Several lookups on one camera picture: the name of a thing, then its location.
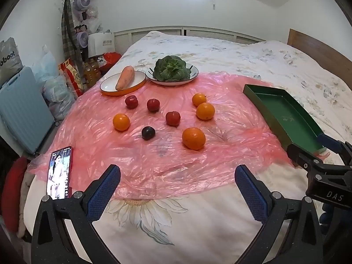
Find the smartphone with red case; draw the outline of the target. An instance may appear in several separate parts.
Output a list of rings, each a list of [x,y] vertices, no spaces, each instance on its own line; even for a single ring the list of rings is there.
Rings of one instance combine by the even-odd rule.
[[[72,168],[73,149],[71,146],[54,151],[51,154],[46,194],[53,200],[69,198],[71,189],[70,171]]]

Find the red cloth at bedside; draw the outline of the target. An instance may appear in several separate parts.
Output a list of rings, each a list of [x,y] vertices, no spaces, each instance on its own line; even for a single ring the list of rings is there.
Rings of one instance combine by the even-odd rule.
[[[1,193],[1,215],[9,232],[17,233],[20,217],[20,192],[28,160],[17,159],[6,175]]]

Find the floral white bed quilt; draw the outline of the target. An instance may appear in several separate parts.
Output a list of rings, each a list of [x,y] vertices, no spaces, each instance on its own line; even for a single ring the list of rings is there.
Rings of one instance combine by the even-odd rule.
[[[176,55],[201,74],[227,73],[286,90],[333,138],[351,141],[351,89],[303,52],[278,41],[243,45],[152,31],[110,69],[142,72]],[[273,163],[253,173],[271,190],[300,199],[305,171]],[[122,263],[233,263],[260,228],[233,181],[167,198],[112,197],[95,228]]]

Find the wooden headboard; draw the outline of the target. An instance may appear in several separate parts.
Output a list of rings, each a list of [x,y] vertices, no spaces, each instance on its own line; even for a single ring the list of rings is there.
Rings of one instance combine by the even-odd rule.
[[[322,68],[341,78],[351,88],[352,62],[343,54],[294,29],[289,30],[287,44],[310,56]]]

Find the orange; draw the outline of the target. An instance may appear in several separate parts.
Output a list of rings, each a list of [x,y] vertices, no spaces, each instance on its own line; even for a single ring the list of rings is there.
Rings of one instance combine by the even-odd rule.
[[[206,136],[199,128],[187,128],[182,133],[182,143],[190,150],[201,150],[206,142]]]
[[[192,103],[195,107],[198,107],[202,103],[206,103],[206,102],[207,102],[207,98],[206,98],[206,95],[203,93],[196,93],[192,97]]]
[[[196,109],[196,116],[200,120],[211,120],[215,115],[215,107],[210,103],[201,103]]]
[[[126,131],[130,127],[130,119],[126,114],[118,113],[113,117],[113,126],[120,132]]]

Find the orange front centre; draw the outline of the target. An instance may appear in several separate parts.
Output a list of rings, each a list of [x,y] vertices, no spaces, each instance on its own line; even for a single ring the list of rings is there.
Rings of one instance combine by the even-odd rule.
[[[190,150],[201,150],[206,142],[206,136],[199,128],[187,128],[182,133],[182,143]]]

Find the pale blue plastic bags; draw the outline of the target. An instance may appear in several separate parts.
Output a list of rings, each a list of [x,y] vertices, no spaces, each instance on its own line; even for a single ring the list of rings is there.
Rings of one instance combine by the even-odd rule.
[[[75,102],[75,97],[46,45],[42,47],[42,55],[31,69],[51,114],[57,121],[64,120]]]

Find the red plum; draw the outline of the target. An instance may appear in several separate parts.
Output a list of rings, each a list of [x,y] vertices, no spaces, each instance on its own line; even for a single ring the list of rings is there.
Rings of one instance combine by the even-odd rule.
[[[151,113],[158,112],[160,109],[160,105],[160,101],[156,98],[152,98],[147,101],[147,109]]]
[[[179,112],[176,111],[167,112],[165,119],[168,126],[177,127],[180,124],[181,115]]]
[[[130,95],[126,97],[125,104],[128,109],[135,109],[138,107],[139,101],[135,95]]]

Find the red plum rear middle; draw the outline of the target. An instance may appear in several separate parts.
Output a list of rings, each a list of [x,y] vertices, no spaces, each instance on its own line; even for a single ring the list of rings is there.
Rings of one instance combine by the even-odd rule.
[[[160,109],[160,105],[160,101],[156,98],[152,98],[147,101],[147,109],[151,113],[158,112]]]

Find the grey printed plastic bag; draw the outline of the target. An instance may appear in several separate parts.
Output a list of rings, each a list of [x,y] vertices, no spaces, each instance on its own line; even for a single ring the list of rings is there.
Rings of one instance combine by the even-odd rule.
[[[9,81],[23,68],[18,48],[13,37],[1,41],[0,52],[0,86]]]

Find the white plate black rim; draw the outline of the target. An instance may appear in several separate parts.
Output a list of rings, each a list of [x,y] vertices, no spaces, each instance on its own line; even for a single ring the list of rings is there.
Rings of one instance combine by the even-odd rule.
[[[180,86],[180,85],[185,85],[187,83],[190,83],[192,81],[194,81],[199,74],[199,71],[197,69],[197,67],[195,67],[194,65],[191,65],[189,63],[186,64],[186,67],[188,69],[190,69],[190,78],[185,80],[185,81],[158,81],[153,77],[153,70],[151,68],[149,68],[146,71],[146,77],[153,83],[157,84],[157,85],[161,85],[161,86]]]

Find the red bag on floor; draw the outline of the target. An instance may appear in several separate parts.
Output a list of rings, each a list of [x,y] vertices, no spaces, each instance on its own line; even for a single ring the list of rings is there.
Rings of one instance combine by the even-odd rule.
[[[106,74],[120,59],[119,53],[105,53],[98,57],[97,62],[102,75]]]

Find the white paper shopping bag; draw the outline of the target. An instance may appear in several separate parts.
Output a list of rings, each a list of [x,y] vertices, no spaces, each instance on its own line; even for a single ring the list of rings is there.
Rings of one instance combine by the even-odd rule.
[[[88,57],[96,57],[115,52],[115,36],[111,32],[88,35]]]

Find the purple fan lower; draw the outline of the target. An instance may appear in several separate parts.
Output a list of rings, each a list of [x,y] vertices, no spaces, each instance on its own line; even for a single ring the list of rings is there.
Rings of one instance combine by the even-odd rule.
[[[78,32],[76,39],[80,48],[86,48],[88,46],[89,34],[86,31]]]

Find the purple fan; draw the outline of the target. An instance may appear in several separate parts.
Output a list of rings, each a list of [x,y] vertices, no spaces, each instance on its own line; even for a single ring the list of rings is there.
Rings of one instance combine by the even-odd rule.
[[[86,31],[78,32],[76,39],[80,48],[86,48],[88,46],[89,34]]]
[[[84,11],[90,6],[91,0],[74,0],[73,7],[77,11]]]

